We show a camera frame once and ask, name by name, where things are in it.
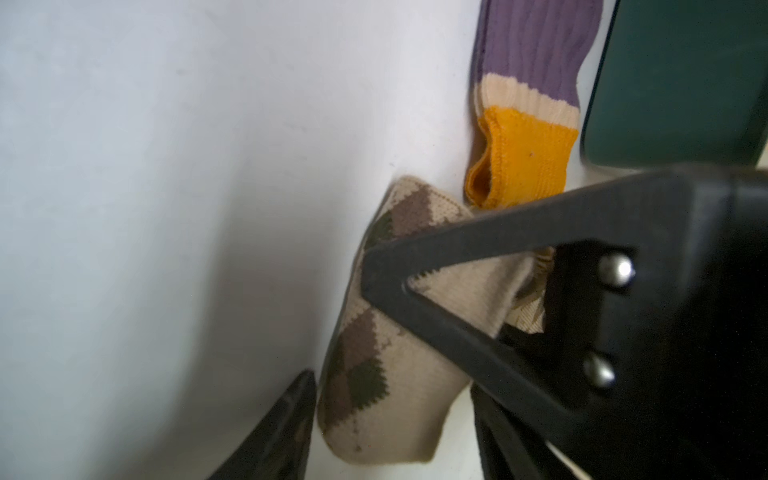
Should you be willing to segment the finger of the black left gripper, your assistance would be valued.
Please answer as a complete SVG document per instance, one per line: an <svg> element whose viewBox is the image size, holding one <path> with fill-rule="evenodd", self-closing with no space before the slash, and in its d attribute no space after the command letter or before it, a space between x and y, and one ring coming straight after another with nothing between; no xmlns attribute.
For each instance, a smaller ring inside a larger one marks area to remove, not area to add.
<svg viewBox="0 0 768 480"><path fill-rule="evenodd" d="M552 443L654 437L707 384L725 230L724 169L657 170L377 246L362 292ZM557 253L539 336L495 340L407 284L545 246Z"/></svg>

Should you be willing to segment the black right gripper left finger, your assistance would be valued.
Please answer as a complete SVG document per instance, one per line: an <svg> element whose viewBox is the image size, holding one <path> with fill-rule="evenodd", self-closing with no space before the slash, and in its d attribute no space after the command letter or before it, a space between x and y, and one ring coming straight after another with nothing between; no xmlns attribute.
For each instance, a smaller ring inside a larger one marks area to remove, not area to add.
<svg viewBox="0 0 768 480"><path fill-rule="evenodd" d="M209 479L304 479L316 400L314 372L306 369Z"/></svg>

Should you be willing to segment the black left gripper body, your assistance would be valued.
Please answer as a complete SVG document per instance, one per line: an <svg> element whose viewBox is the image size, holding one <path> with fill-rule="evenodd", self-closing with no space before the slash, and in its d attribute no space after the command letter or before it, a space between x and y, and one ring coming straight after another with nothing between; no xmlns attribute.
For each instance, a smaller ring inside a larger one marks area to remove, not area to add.
<svg viewBox="0 0 768 480"><path fill-rule="evenodd" d="M767 175L693 168L544 200L567 397L542 439L595 479L767 475Z"/></svg>

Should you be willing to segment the beige argyle sock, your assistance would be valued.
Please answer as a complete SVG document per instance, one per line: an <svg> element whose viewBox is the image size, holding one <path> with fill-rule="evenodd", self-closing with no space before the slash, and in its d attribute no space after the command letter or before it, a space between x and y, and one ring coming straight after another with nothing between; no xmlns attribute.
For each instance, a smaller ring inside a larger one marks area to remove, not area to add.
<svg viewBox="0 0 768 480"><path fill-rule="evenodd" d="M482 259L418 273L407 284L480 331L543 329L543 294L555 251ZM355 260L324 367L318 424L341 460L429 462L469 377L361 294Z"/></svg>

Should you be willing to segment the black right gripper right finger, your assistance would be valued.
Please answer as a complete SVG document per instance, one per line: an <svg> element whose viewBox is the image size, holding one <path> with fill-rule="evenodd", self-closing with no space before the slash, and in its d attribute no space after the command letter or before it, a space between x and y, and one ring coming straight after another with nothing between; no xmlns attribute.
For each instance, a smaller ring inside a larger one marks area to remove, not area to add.
<svg viewBox="0 0 768 480"><path fill-rule="evenodd" d="M480 387L470 390L485 479L575 479L532 429Z"/></svg>

